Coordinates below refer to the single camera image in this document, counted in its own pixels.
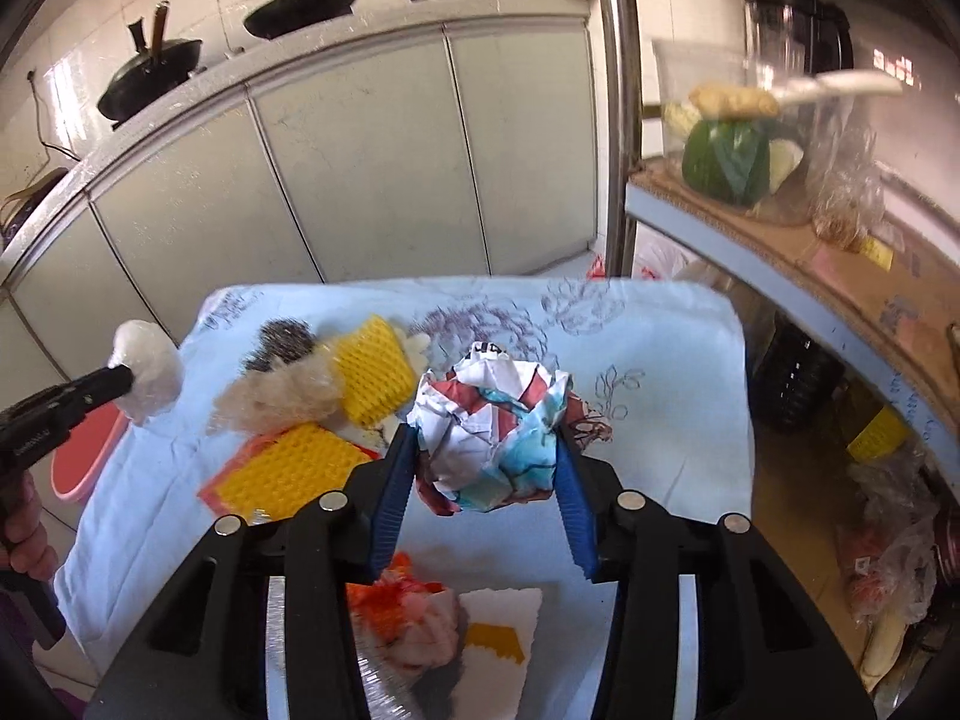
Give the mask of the person's left hand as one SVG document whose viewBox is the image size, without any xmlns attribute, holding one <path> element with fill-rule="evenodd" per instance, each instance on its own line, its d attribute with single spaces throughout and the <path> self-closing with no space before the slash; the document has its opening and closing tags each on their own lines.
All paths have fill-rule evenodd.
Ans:
<svg viewBox="0 0 960 720">
<path fill-rule="evenodd" d="M 13 507 L 2 522 L 2 569 L 27 575 L 37 582 L 49 582 L 57 571 L 59 558 L 47 538 L 41 522 L 43 501 L 26 472 L 21 476 L 20 491 Z"/>
</svg>

